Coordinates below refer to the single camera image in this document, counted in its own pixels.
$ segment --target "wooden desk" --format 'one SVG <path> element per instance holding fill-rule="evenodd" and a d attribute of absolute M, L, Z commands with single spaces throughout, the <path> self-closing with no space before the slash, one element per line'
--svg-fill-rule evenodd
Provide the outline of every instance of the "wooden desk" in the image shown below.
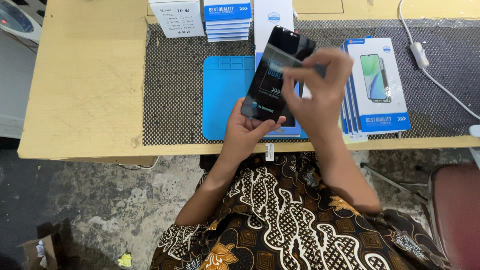
<path fill-rule="evenodd" d="M 293 0 L 293 5 L 302 20 L 393 19 L 398 0 Z M 403 13 L 406 18 L 477 18 L 480 2 L 406 0 Z M 220 152 L 220 144 L 142 145 L 144 17 L 156 21 L 148 14 L 147 0 L 48 2 L 18 149 L 21 158 L 148 164 L 157 155 Z M 480 138 L 371 140 L 348 148 L 472 146 L 480 146 Z M 312 146 L 277 143 L 275 150 Z"/>

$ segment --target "black phone display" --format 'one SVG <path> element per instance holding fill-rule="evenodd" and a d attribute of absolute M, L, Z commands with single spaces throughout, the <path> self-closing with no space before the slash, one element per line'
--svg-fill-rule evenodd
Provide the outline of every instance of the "black phone display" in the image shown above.
<path fill-rule="evenodd" d="M 253 76 L 241 113 L 260 121 L 277 121 L 286 104 L 281 96 L 283 74 L 269 66 L 301 67 L 301 62 L 314 49 L 315 41 L 275 26 Z"/>

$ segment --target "brown patterned fabric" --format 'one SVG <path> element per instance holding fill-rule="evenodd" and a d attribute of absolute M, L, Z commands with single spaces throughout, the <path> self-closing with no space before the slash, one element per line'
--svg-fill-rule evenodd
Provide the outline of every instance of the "brown patterned fabric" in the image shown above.
<path fill-rule="evenodd" d="M 216 160 L 202 156 L 205 174 Z M 150 269 L 451 269 L 409 215 L 360 215 L 303 153 L 252 155 L 208 224 L 172 225 Z"/>

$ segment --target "person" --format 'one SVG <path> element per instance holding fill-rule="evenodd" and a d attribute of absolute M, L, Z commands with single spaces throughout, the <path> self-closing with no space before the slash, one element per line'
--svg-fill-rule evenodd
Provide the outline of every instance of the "person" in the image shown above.
<path fill-rule="evenodd" d="M 315 63 L 326 66 L 321 78 Z M 161 236 L 150 269 L 450 269 L 419 223 L 382 210 L 338 127 L 353 61 L 321 49 L 284 70 L 282 95 L 316 153 L 252 155 L 277 122 L 249 119 L 237 100 L 218 158 L 201 156 L 197 189 Z M 294 81 L 312 98 L 299 98 Z"/>

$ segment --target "concrete floor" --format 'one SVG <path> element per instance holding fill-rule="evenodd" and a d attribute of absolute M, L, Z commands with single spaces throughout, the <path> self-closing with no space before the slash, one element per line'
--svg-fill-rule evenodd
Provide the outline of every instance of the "concrete floor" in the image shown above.
<path fill-rule="evenodd" d="M 394 180 L 426 183 L 415 170 L 444 163 L 470 163 L 468 149 L 359 151 L 353 158 Z M 59 231 L 69 257 L 67 269 L 147 269 L 162 232 L 193 194 L 203 171 L 199 156 L 165 156 L 152 170 L 130 171 L 112 164 L 22 160 L 0 150 L 0 253 L 18 262 L 18 244 Z M 428 227 L 418 202 L 382 180 L 367 181 L 386 208 L 412 215 Z M 419 191 L 425 195 L 426 189 Z"/>

